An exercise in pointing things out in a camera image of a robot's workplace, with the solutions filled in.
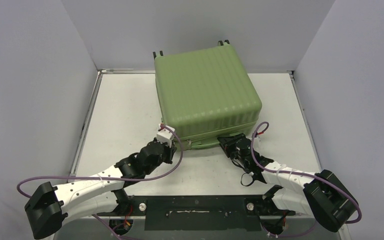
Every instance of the cable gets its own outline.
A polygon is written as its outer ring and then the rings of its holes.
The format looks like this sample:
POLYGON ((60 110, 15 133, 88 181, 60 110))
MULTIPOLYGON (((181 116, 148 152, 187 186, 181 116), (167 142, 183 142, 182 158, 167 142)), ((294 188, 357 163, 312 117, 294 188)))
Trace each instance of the cable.
POLYGON ((232 161, 232 164, 235 165, 238 168, 241 168, 245 172, 247 171, 243 166, 241 166, 237 161, 233 161, 233 159, 230 159, 232 161))
MULTIPOLYGON (((130 205, 130 211, 128 212, 128 214, 126 216, 124 216, 123 227, 126 227, 127 218, 130 216, 130 214, 132 214, 132 212, 133 212, 133 206, 130 205)), ((120 226, 120 224, 113 227, 112 230, 115 231, 119 226, 120 226)))
POLYGON ((266 123, 265 128, 264 128, 262 131, 260 131, 260 132, 254 132, 254 136, 255 136, 255 137, 257 137, 258 135, 263 134, 263 133, 266 132, 266 130, 269 128, 269 122, 266 121, 265 123, 266 123))
POLYGON ((272 236, 272 237, 276 237, 276 238, 298 238, 298 237, 302 237, 302 236, 309 234, 311 231, 313 231, 316 228, 316 225, 317 225, 317 221, 315 220, 314 224, 307 231, 304 231, 304 232, 301 232, 298 234, 291 234, 291 235, 276 235, 276 234, 273 234, 273 233, 267 231, 267 229, 264 226, 262 226, 262 229, 264 229, 266 232, 268 232, 269 236, 272 236))
POLYGON ((252 181, 251 181, 249 184, 244 185, 244 183, 242 182, 242 180, 243 180, 245 174, 248 174, 248 173, 245 172, 244 174, 242 174, 242 176, 240 177, 240 184, 241 184, 242 186, 244 186, 244 187, 249 187, 249 186, 251 186, 256 180, 255 180, 254 178, 252 178, 252 181))
POLYGON ((42 179, 64 179, 64 180, 109 180, 109 181, 126 181, 126 182, 146 182, 146 181, 152 181, 152 180, 157 180, 157 179, 160 179, 160 178, 163 178, 169 174, 171 174, 174 170, 176 170, 180 163, 182 162, 182 159, 183 159, 183 146, 182 146, 182 142, 179 138, 179 136, 177 136, 177 134, 171 130, 169 127, 161 124, 161 127, 165 128, 166 130, 168 130, 170 133, 173 134, 173 136, 176 138, 177 142, 179 143, 179 146, 180 146, 180 158, 177 162, 177 164, 171 169, 169 170, 168 172, 162 174, 162 175, 159 175, 159 176, 155 176, 155 177, 150 177, 150 178, 144 178, 144 179, 135 179, 135 178, 117 178, 117 177, 97 177, 97 176, 35 176, 35 177, 30 177, 30 178, 27 178, 27 179, 24 179, 22 180, 21 182, 19 182, 17 184, 17 191, 27 197, 27 198, 30 198, 31 196, 27 193, 25 193, 23 190, 21 190, 21 185, 27 183, 27 182, 30 182, 30 181, 34 181, 34 180, 42 180, 42 179))
POLYGON ((278 224, 280 224, 282 222, 282 220, 286 220, 286 216, 291 212, 291 210, 287 210, 283 216, 274 224, 275 226, 277 226, 278 224))
MULTIPOLYGON (((271 169, 268 169, 268 168, 265 168, 263 167, 256 159, 256 156, 254 154, 254 139, 256 138, 256 134, 258 133, 258 129, 263 125, 263 124, 267 124, 267 126, 265 127, 264 131, 267 130, 267 128, 269 127, 269 123, 267 121, 263 121, 262 123, 260 123, 257 128, 255 129, 254 133, 252 134, 252 139, 251 139, 251 155, 252 155, 252 159, 254 160, 254 162, 257 164, 257 166, 259 166, 262 170, 264 171, 267 171, 269 173, 276 173, 277 171, 275 170, 271 170, 271 169)), ((306 177, 309 177, 309 178, 313 178, 315 180, 318 180, 324 184, 327 184, 329 185, 331 188, 335 189, 336 191, 338 191, 340 194, 342 194, 344 197, 346 197, 355 207, 355 209, 357 210, 357 213, 358 213, 358 217, 354 220, 351 220, 351 221, 346 221, 345 223, 346 224, 355 224, 355 223, 358 223, 361 219, 362 219, 362 210, 360 209, 360 206, 359 204, 350 196, 348 195, 346 192, 344 192, 342 189, 340 189, 339 187, 335 186, 334 184, 326 181, 325 179, 319 177, 319 176, 315 176, 315 175, 311 175, 311 174, 308 174, 308 173, 305 173, 305 172, 296 172, 296 171, 287 171, 287 170, 281 170, 279 171, 279 173, 281 174, 292 174, 292 175, 298 175, 298 176, 306 176, 306 177)))
POLYGON ((129 236, 119 236, 102 218, 100 218, 96 214, 92 214, 92 217, 96 218, 98 221, 100 221, 111 233, 114 235, 114 237, 117 238, 117 240, 140 240, 138 238, 129 237, 129 236))
POLYGON ((126 223, 123 221, 122 223, 117 224, 115 227, 113 227, 112 230, 115 231, 115 230, 117 230, 119 227, 124 226, 124 225, 126 225, 126 223))

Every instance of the metal frame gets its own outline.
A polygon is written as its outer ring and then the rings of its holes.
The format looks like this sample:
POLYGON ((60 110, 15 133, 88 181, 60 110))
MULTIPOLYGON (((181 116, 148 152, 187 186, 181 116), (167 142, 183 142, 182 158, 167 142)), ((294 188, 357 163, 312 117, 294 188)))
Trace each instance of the metal frame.
POLYGON ((95 102, 97 101, 97 96, 99 92, 99 88, 101 86, 102 80, 102 70, 98 71, 95 80, 95 86, 93 87, 92 96, 90 97, 89 107, 87 108, 86 117, 84 119, 83 127, 81 128, 80 139, 78 141, 77 150, 75 151, 75 156, 73 159, 73 163, 71 165, 70 176, 76 176, 77 168, 79 167, 80 157, 82 156, 83 146, 85 145, 85 139, 88 134, 89 123, 92 119, 92 114, 95 108, 95 102))
MULTIPOLYGON (((311 146, 313 148, 313 151, 314 151, 314 154, 315 154, 315 157, 317 160, 318 167, 319 167, 319 169, 322 169, 321 165, 320 165, 320 161, 319 161, 319 156, 317 154, 317 150, 316 150, 316 147, 314 144, 313 136, 311 134, 310 127, 309 127, 309 124, 308 124, 308 121, 307 121, 307 118, 306 118, 306 115, 304 112, 304 108, 302 107, 302 104, 300 102, 300 98, 298 96, 297 88, 295 85, 294 72, 293 71, 280 71, 280 72, 272 72, 272 71, 261 72, 260 71, 260 72, 255 72, 255 73, 260 73, 260 74, 261 73, 288 73, 289 74, 293 89, 295 91, 295 96, 296 96, 296 99, 298 101, 298 105, 299 105, 299 108, 301 110, 301 114, 302 114, 305 126, 307 128, 307 132, 308 132, 308 136, 310 138, 311 146)), ((95 107, 95 103, 97 100, 97 96, 98 96, 98 92, 99 92, 99 88, 101 85, 103 74, 155 74, 155 71, 154 70, 134 70, 134 69, 101 69, 98 71, 98 74, 96 76, 95 86, 93 88, 92 96, 90 98, 89 107, 88 107, 87 114, 86 114, 86 117, 85 117, 85 120, 83 123, 82 131, 80 134, 80 139, 79 139, 79 142, 77 145, 76 154, 75 154, 75 157, 73 159, 73 163, 72 163, 72 167, 71 167, 71 171, 70 171, 70 176, 76 176, 76 174, 77 174, 77 168, 79 166, 80 158, 82 156, 83 147, 85 144, 86 136, 88 134, 89 124, 90 124, 92 114, 94 111, 94 107, 95 107)), ((293 217, 294 218, 302 218, 305 216, 296 215, 293 217)), ((144 218, 144 217, 139 216, 139 217, 130 217, 130 218, 133 219, 133 218, 144 218)), ((351 235, 350 235, 348 226, 346 224, 344 226, 342 226, 342 228, 338 232, 339 232, 339 235, 340 235, 342 240, 351 240, 351 235)))

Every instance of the red wire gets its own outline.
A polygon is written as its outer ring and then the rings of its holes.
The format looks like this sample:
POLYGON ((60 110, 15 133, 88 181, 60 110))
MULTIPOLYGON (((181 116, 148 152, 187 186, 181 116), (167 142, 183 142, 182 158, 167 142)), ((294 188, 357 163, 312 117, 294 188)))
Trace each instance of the red wire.
POLYGON ((132 214, 132 212, 133 212, 133 206, 132 206, 132 205, 130 205, 130 211, 128 212, 128 214, 127 214, 126 216, 124 216, 123 227, 125 227, 125 226, 126 226, 126 223, 127 223, 127 217, 129 217, 129 216, 130 216, 130 214, 132 214))

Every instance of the metal edge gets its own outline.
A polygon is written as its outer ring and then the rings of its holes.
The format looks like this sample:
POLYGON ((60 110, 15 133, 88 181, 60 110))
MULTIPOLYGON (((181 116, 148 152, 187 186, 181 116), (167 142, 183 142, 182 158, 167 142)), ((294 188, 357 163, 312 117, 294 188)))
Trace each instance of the metal edge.
POLYGON ((352 240, 348 226, 344 224, 338 231, 341 240, 352 240))
MULTIPOLYGON (((101 69, 103 74, 155 74, 155 70, 135 70, 130 68, 124 69, 101 69)), ((248 74, 285 74, 290 71, 280 71, 280 70, 258 70, 258 69, 248 69, 246 71, 248 74)))
POLYGON ((135 69, 101 69, 102 74, 155 74, 155 70, 135 70, 135 69))
POLYGON ((89 107, 84 119, 83 128, 81 130, 80 139, 78 141, 77 150, 75 152, 73 164, 71 166, 70 176, 76 176, 77 168, 79 167, 80 158, 82 156, 83 146, 85 145, 86 135, 88 134, 89 124, 91 122, 92 113, 94 112, 95 102, 102 81, 102 71, 99 70, 96 76, 95 86, 93 87, 92 96, 90 97, 89 107))
POLYGON ((295 92, 296 100, 298 101, 299 110, 301 110, 302 118, 304 119, 304 124, 305 124, 305 127, 307 128, 307 133, 310 138, 312 150, 314 151, 315 159, 317 160, 318 169, 321 171, 322 166, 320 165, 320 160, 319 160, 319 155, 317 154, 316 145, 314 144, 313 136, 310 130, 309 123, 306 118, 306 114, 304 112, 303 105, 301 104, 300 97, 298 96, 297 86, 295 85, 294 72, 288 71, 288 73, 289 73, 290 81, 292 82, 293 91, 295 92))

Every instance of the zip tie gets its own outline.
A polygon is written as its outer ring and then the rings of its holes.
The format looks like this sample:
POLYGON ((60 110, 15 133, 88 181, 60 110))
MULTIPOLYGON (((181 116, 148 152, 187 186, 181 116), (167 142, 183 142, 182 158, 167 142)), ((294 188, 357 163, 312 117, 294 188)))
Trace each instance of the zip tie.
POLYGON ((291 175, 292 175, 293 172, 295 172, 295 170, 296 170, 296 169, 293 169, 293 168, 290 169, 290 171, 289 171, 289 177, 287 178, 288 180, 291 179, 291 175))
POLYGON ((284 168, 286 168, 286 164, 282 164, 282 165, 280 165, 279 169, 276 171, 276 177, 277 177, 277 180, 279 181, 279 185, 280 185, 280 186, 281 186, 282 184, 281 184, 281 180, 279 179, 279 172, 280 172, 282 169, 284 169, 284 168))
POLYGON ((102 188, 105 188, 105 183, 104 183, 104 180, 102 179, 101 175, 99 173, 97 173, 96 175, 98 175, 100 182, 102 183, 102 188))

